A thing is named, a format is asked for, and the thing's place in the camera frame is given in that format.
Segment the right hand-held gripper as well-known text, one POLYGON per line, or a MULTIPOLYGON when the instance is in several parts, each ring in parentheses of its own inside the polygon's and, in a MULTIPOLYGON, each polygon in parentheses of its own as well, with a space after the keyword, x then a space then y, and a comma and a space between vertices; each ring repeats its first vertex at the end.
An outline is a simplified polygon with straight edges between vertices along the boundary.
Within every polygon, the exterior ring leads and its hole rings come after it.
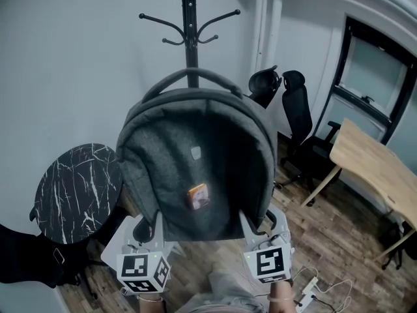
POLYGON ((272 221, 271 237, 258 231, 253 222, 239 211, 239 219, 247 248, 243 260, 254 279, 263 284, 291 279, 294 248, 285 213, 269 207, 266 216, 272 221))

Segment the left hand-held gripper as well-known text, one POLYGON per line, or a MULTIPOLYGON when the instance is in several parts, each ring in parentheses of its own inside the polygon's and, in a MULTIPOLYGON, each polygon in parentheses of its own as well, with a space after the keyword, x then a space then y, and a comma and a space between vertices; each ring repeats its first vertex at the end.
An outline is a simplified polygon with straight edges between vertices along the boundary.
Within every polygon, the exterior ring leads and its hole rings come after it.
MULTIPOLYGON (((160 211, 156 213, 153 230, 153 247, 164 247, 164 223, 160 211)), ((125 295, 162 293, 170 277, 171 266, 167 260, 171 248, 151 251, 141 246, 145 238, 145 219, 139 214, 128 225, 128 245, 122 247, 117 255, 117 279, 122 284, 125 295)))

